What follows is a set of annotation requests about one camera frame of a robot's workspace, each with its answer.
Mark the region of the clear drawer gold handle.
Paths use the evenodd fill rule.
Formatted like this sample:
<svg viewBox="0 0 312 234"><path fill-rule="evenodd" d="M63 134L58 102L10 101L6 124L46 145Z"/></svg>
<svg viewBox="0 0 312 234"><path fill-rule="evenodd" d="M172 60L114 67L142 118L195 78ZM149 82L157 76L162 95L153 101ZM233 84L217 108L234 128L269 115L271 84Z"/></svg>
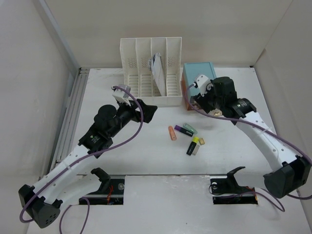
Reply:
<svg viewBox="0 0 312 234"><path fill-rule="evenodd" d="M214 110L210 111L210 115L212 115L214 117L221 117L221 116L223 116L223 113L219 109L214 109Z"/></svg>

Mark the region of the white spiral notebook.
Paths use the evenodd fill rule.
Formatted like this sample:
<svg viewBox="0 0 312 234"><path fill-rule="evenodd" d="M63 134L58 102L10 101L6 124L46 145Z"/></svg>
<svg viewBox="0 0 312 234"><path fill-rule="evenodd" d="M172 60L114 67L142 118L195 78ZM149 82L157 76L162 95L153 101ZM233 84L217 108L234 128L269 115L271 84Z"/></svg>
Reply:
<svg viewBox="0 0 312 234"><path fill-rule="evenodd" d="M162 66L161 54L155 53L148 60L149 70L152 71L152 75L158 88L160 95L162 97L166 96L166 83L165 83L165 75Z"/></svg>

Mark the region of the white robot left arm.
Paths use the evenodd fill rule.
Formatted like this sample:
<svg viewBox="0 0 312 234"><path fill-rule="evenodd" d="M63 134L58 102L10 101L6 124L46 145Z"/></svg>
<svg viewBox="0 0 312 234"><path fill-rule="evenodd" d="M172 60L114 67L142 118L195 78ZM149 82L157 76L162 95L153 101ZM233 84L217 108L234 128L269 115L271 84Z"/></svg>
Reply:
<svg viewBox="0 0 312 234"><path fill-rule="evenodd" d="M129 142L113 145L113 137L126 124L130 121L149 123L157 111L157 106L147 105L141 99L119 102L118 105L118 108L109 104L101 106L94 123L73 151L41 180L19 189L21 222L26 222L23 215L27 213L30 222L35 222L41 229L46 228L71 199L79 200L88 193L96 191L101 194L108 190L111 178L96 167L98 158Z"/></svg>

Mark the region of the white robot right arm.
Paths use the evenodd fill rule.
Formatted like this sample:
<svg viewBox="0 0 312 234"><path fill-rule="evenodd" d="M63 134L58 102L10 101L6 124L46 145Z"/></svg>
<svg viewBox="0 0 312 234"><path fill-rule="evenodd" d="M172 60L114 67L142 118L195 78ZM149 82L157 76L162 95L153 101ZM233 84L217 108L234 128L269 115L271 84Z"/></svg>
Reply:
<svg viewBox="0 0 312 234"><path fill-rule="evenodd" d="M269 163L272 170L270 173L251 178L255 187L267 190L276 198L283 198L307 182L312 167L311 159L273 133L248 99L237 97L231 78L210 79L198 75L192 86L199 90L195 101L204 115L208 117L210 111L220 110L221 120L231 121L248 136Z"/></svg>

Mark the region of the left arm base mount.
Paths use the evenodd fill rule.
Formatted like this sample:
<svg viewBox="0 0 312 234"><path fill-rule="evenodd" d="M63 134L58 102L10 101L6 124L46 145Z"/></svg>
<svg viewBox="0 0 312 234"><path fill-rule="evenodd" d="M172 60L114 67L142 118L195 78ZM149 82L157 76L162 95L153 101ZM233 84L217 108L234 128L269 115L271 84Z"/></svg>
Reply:
<svg viewBox="0 0 312 234"><path fill-rule="evenodd" d="M91 205L123 205L124 175L108 175L101 168L93 169L91 174L97 177L96 182L100 182L96 190L83 196Z"/></svg>

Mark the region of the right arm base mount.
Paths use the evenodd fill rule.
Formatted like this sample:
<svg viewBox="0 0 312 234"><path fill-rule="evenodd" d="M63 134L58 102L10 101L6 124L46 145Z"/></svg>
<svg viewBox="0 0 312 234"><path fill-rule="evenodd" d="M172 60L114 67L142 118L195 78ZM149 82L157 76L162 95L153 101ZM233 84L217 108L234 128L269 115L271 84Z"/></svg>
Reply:
<svg viewBox="0 0 312 234"><path fill-rule="evenodd" d="M255 188L239 186L234 175L244 169L244 166L234 168L224 175L210 177L209 193L213 196L214 205L257 205Z"/></svg>

